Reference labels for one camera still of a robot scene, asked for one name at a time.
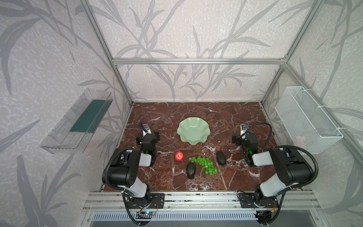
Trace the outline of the dark fake avocado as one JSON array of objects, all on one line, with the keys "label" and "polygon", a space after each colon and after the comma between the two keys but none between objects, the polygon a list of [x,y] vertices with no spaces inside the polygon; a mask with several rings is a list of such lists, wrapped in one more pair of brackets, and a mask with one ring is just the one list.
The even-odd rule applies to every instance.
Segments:
[{"label": "dark fake avocado", "polygon": [[194,179],[196,174],[196,165],[194,163],[189,163],[186,168],[186,174],[189,179]]},{"label": "dark fake avocado", "polygon": [[216,161],[219,165],[225,166],[226,165],[226,156],[222,151],[218,151],[216,153]]}]

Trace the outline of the red fake apple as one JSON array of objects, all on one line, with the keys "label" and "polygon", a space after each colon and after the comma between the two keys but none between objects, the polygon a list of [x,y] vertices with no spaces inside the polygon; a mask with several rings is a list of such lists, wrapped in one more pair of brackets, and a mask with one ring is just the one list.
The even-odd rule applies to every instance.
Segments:
[{"label": "red fake apple", "polygon": [[175,159],[176,159],[177,161],[183,161],[183,159],[184,159],[184,154],[183,154],[181,151],[178,151],[178,152],[176,153],[176,155],[175,155]]}]

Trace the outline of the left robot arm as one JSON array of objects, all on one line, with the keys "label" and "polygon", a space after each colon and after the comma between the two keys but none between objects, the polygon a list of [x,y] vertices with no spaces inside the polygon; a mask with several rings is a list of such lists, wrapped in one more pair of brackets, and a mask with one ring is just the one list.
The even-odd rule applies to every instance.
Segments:
[{"label": "left robot arm", "polygon": [[158,132],[146,133],[136,139],[140,148],[117,148],[108,161],[102,182],[122,192],[129,199],[150,203],[150,188],[138,178],[139,167],[152,167],[157,158]]}]

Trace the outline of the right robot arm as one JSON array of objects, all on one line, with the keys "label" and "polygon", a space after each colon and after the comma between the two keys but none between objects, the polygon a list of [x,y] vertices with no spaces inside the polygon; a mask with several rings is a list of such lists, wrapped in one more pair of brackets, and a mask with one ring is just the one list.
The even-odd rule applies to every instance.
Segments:
[{"label": "right robot arm", "polygon": [[266,208],[276,202],[279,195],[306,186],[318,176],[317,160],[303,148],[282,145],[258,152],[257,137],[249,133],[232,135],[232,143],[242,148],[248,165],[273,166],[276,171],[268,180],[257,185],[253,193],[237,193],[243,208]]}]

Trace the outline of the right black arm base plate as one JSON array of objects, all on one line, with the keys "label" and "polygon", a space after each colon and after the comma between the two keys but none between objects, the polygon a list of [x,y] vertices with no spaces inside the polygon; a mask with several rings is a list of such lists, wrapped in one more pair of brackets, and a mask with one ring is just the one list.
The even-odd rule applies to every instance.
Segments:
[{"label": "right black arm base plate", "polygon": [[260,193],[246,193],[237,192],[237,199],[239,200],[242,208],[262,208],[262,209],[276,209],[279,203],[276,196],[265,197]]}]

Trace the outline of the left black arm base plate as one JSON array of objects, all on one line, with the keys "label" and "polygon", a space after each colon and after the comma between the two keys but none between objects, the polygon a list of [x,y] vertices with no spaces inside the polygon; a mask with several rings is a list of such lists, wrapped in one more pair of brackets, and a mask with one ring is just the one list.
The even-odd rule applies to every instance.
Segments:
[{"label": "left black arm base plate", "polygon": [[129,209],[141,209],[143,207],[151,209],[162,209],[164,207],[165,194],[151,193],[145,195],[143,198],[127,198],[126,204]]}]

